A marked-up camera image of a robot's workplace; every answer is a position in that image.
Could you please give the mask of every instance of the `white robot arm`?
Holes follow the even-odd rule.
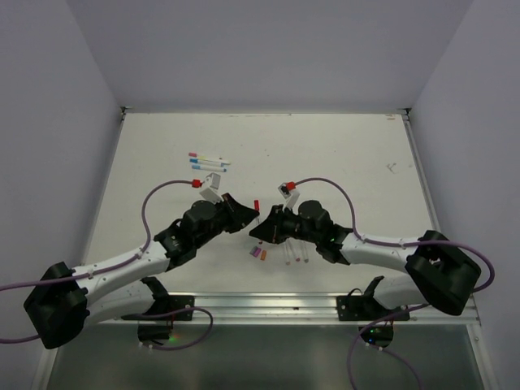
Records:
[[[318,201],[304,201],[293,213],[299,197],[293,182],[283,183],[279,191],[285,204],[272,206],[251,236],[272,244],[292,237],[316,244],[317,252],[332,263],[370,264],[403,273],[373,279],[361,296],[338,297],[338,307],[348,314],[343,320],[378,319],[414,304],[430,304],[451,315],[464,310],[481,270],[460,249],[442,245],[449,241],[441,233],[397,239],[360,234],[333,223]],[[432,245],[417,246],[421,241]]]
[[[204,200],[193,203],[145,248],[72,269],[64,262],[51,266],[41,280],[66,281],[36,286],[24,303],[43,345],[59,347],[85,326],[106,319],[175,310],[167,291],[150,276],[182,266],[220,233],[238,232],[258,217],[256,210],[241,205],[228,193],[220,196],[219,179],[213,173],[202,183],[195,180]]]

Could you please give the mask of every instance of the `black clamp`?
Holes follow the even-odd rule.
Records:
[[[353,295],[352,290],[348,295],[340,295],[336,297],[336,311],[340,321],[374,321],[385,315],[398,313],[401,308],[385,309],[374,299],[374,291],[384,276],[374,278],[362,295]],[[400,314],[393,321],[408,321],[410,314]]]

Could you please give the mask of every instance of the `gray wall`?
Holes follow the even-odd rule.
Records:
[[[0,284],[80,261],[118,122],[67,4],[2,0]],[[34,334],[22,307],[28,294],[2,293],[0,337]],[[38,341],[0,345],[0,388],[29,388],[40,355]]]
[[[68,0],[120,105],[394,111],[471,0]]]
[[[520,2],[475,0],[412,110],[443,229],[488,254],[477,294],[503,389],[520,384]]]

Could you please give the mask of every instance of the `white table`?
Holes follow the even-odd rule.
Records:
[[[261,205],[267,216],[283,198],[280,183],[310,176],[335,180],[351,195],[358,228],[381,236],[418,236],[431,228],[418,170],[399,115],[129,114],[84,263],[99,262],[136,248],[144,240],[140,208],[145,195],[167,180],[203,178],[188,152],[231,159],[221,193]],[[347,204],[324,183],[300,187],[301,201],[317,199],[332,219],[350,227]],[[157,193],[147,215],[153,233],[179,217],[200,197],[175,185]],[[224,233],[184,266],[160,275],[170,290],[190,293],[332,293],[365,288],[395,271],[373,266],[332,265],[307,244],[310,262],[285,264],[282,245],[264,245],[262,262],[249,254],[257,241],[250,227]]]

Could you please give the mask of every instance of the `black bracket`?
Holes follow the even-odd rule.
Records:
[[[193,295],[170,295],[171,311],[195,306],[195,297]],[[176,314],[174,321],[191,321],[193,312]]]
[[[383,279],[384,276],[374,278],[362,295],[353,295],[353,292],[359,289],[355,288],[349,295],[340,295],[339,297],[336,297],[338,319],[340,321],[374,321],[375,319],[380,319],[385,315],[400,312],[400,307],[389,310],[382,307],[374,299],[375,288]],[[393,320],[408,321],[409,319],[410,314],[405,313],[396,316]]]
[[[397,313],[401,311],[401,308],[388,310],[380,307],[376,309],[372,307],[371,310],[356,310],[352,308],[350,305],[353,301],[362,299],[363,296],[349,296],[349,295],[340,295],[336,297],[336,311],[338,312],[338,319],[343,321],[374,321],[375,319],[380,319],[385,315],[391,313]],[[399,315],[393,319],[394,321],[408,321],[410,320],[410,315],[408,313]]]

